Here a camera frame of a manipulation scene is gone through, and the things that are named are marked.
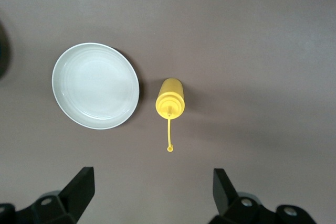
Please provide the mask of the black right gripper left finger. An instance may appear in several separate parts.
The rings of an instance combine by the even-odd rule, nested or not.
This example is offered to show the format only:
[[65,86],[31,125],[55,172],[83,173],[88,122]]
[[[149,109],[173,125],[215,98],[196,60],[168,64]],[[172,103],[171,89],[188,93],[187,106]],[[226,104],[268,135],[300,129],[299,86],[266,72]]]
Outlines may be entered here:
[[0,224],[77,224],[95,194],[94,168],[84,167],[63,190],[41,195],[17,211],[0,203]]

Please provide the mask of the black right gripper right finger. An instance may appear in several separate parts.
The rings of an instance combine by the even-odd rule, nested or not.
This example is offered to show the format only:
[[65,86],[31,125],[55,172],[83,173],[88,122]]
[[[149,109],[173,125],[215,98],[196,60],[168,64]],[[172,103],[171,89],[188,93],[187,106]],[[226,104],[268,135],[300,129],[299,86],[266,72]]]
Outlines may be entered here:
[[212,224],[315,224],[300,207],[280,205],[271,211],[254,195],[239,194],[222,168],[213,171],[213,198],[218,215]]

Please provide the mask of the beige round plate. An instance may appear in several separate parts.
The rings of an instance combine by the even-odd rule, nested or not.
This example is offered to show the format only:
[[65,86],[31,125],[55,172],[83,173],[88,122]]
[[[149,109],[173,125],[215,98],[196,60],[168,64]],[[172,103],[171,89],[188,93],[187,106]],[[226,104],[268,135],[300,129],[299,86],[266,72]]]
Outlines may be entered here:
[[123,124],[139,102],[139,80],[130,62],[117,50],[95,42],[63,52],[54,65],[51,84],[64,114],[90,129]]

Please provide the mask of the blue round plate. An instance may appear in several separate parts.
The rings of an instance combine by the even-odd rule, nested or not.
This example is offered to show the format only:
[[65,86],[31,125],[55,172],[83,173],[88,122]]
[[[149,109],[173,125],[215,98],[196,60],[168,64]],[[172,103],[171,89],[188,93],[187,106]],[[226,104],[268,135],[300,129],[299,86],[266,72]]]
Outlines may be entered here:
[[12,61],[9,37],[3,22],[0,20],[0,80],[8,73]]

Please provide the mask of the yellow squeeze bottle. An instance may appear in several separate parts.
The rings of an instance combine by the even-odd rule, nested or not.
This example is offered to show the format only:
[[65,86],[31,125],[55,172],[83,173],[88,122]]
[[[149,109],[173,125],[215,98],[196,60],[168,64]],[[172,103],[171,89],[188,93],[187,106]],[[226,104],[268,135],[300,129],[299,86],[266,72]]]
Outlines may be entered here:
[[167,151],[173,152],[171,121],[180,117],[185,110],[184,90],[180,80],[168,78],[161,85],[155,102],[159,116],[167,120]]

